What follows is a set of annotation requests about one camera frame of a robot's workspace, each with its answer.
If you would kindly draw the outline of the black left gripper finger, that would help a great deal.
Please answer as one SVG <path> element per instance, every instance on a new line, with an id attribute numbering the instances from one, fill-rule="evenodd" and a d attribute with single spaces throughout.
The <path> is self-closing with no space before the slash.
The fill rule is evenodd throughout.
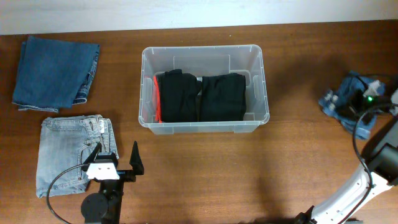
<path id="1" fill-rule="evenodd" d="M 129 164 L 132 167 L 134 175 L 144 175 L 144 165 L 139 154 L 137 141 L 134 141 Z"/>
<path id="2" fill-rule="evenodd" d="M 98 155 L 99 152 L 102 151 L 102 144 L 99 142 L 93 152 L 86 158 L 86 160 L 83 163 L 82 166 L 82 171 L 87 171 L 88 167 L 91 163 L 94 163 L 94 160 L 96 159 L 96 156 Z"/>

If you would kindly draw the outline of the blue denim shorts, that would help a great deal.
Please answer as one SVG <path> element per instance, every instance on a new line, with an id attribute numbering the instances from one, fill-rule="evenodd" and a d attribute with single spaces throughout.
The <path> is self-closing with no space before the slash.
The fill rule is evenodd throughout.
<path id="1" fill-rule="evenodd" d="M 328 90 L 318 101 L 322 111 L 329 117 L 337 119 L 341 125 L 357 139 L 369 139 L 371 129 L 374 127 L 377 116 L 371 115 L 364 118 L 357 129 L 354 129 L 357 121 L 352 121 L 343 116 L 343 106 L 356 90 L 361 90 L 365 95 L 382 96 L 386 92 L 386 84 L 373 78 L 350 71 L 343 79 L 337 90 Z"/>

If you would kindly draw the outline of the black garment red trim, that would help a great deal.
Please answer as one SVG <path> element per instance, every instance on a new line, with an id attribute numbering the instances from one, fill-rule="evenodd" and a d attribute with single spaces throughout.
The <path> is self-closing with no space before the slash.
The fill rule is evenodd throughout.
<path id="1" fill-rule="evenodd" d="M 156 106 L 158 123 L 185 123 L 197 121 L 197 96 L 201 81 L 181 69 L 171 70 L 154 77 L 152 100 Z"/>

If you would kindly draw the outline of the dark teal shirt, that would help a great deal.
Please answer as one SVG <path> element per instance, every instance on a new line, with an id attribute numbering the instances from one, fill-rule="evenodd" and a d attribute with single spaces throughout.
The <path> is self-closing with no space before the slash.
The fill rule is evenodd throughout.
<path id="1" fill-rule="evenodd" d="M 245 94 L 244 75 L 203 77 L 199 121 L 242 121 L 246 113 Z"/>

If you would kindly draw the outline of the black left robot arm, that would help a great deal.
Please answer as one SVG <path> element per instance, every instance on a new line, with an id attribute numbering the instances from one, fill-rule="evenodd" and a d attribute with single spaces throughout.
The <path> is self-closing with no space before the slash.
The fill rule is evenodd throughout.
<path id="1" fill-rule="evenodd" d="M 103 152 L 101 144 L 84 161 L 83 171 L 99 183 L 99 191 L 89 194 L 81 204 L 85 223 L 119 223 L 124 184 L 135 182 L 138 175 L 144 174 L 137 142 L 133 144 L 129 164 L 131 169 L 119 170 L 116 154 Z"/>

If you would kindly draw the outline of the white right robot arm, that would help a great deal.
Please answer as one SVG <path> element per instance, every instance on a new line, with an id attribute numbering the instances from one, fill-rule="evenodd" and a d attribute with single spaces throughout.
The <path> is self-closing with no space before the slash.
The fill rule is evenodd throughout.
<path id="1" fill-rule="evenodd" d="M 390 113 L 392 119 L 359 152 L 357 128 L 366 115 L 375 112 Z M 360 162 L 353 175 L 330 198 L 299 213 L 294 223 L 346 223 L 371 199 L 397 186 L 397 92 L 389 101 L 362 113 L 353 129 L 352 143 Z"/>

